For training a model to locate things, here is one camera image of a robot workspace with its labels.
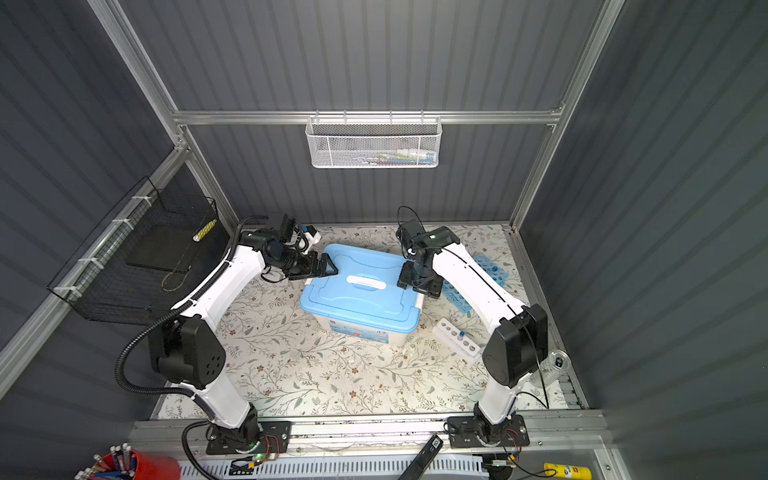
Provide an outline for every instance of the storage box with blue lid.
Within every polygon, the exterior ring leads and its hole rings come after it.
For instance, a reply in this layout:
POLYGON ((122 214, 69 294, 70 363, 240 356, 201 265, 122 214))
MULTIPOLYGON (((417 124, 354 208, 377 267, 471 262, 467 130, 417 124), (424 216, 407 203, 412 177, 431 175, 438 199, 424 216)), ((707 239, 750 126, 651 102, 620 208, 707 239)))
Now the storage box with blue lid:
POLYGON ((300 305, 326 330, 391 346, 406 344, 419 326, 424 296, 397 286, 399 255, 332 244, 324 253, 339 274, 306 281, 300 305))

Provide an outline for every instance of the dark gray wall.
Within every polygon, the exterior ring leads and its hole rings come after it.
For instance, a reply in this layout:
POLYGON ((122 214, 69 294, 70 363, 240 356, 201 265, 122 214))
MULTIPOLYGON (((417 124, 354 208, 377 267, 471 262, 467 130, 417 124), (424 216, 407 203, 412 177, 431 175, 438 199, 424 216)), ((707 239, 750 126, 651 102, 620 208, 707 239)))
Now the dark gray wall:
POLYGON ((0 2, 0 346, 170 151, 86 2, 0 2))
POLYGON ((555 108, 600 4, 122 2, 182 110, 555 108))
POLYGON ((764 475, 766 18, 628 2, 522 228, 634 478, 764 475))
POLYGON ((276 210, 303 222, 509 221, 545 125, 446 125, 437 168, 312 167, 301 126, 194 126, 237 214, 276 210))
MULTIPOLYGON (((85 1, 0 2, 0 346, 113 205, 170 152, 85 1)), ((0 400, 0 477, 72 478, 154 400, 112 378, 136 327, 70 314, 0 400)), ((128 375, 149 373, 141 347, 128 375)))

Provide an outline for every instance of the yellow tube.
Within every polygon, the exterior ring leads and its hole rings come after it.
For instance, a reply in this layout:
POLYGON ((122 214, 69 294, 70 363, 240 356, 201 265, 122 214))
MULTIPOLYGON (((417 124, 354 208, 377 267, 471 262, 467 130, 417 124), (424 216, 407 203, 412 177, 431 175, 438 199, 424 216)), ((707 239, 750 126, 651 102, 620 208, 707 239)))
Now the yellow tube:
POLYGON ((577 480, 592 480, 592 472, 587 467, 576 467, 573 465, 558 465, 555 463, 545 463, 544 475, 551 475, 553 478, 576 478, 577 480))
POLYGON ((203 237, 205 237, 206 233, 210 232, 210 229, 214 228, 214 225, 216 225, 216 219, 211 220, 210 222, 208 222, 208 225, 201 228, 200 231, 197 232, 194 237, 192 237, 192 240, 196 242, 199 242, 200 240, 202 240, 203 237))

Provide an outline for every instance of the blue lid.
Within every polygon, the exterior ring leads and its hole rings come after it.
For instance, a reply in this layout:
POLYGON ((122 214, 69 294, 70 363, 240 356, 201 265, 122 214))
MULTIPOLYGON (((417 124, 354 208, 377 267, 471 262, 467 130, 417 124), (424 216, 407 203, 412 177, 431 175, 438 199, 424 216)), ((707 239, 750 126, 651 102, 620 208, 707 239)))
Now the blue lid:
POLYGON ((406 261, 400 255, 334 243, 324 250, 339 274, 304 287, 305 311, 362 326, 411 333, 419 324, 419 294, 397 286, 406 261))

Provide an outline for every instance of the black wire basket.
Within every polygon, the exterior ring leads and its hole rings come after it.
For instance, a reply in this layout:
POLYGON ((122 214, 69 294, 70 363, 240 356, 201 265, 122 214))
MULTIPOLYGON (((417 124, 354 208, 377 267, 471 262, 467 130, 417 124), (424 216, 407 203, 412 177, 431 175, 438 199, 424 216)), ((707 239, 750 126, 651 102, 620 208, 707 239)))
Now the black wire basket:
POLYGON ((229 235, 213 199, 167 187, 138 200, 95 245, 90 235, 48 284, 85 319, 148 325, 221 261, 229 235))

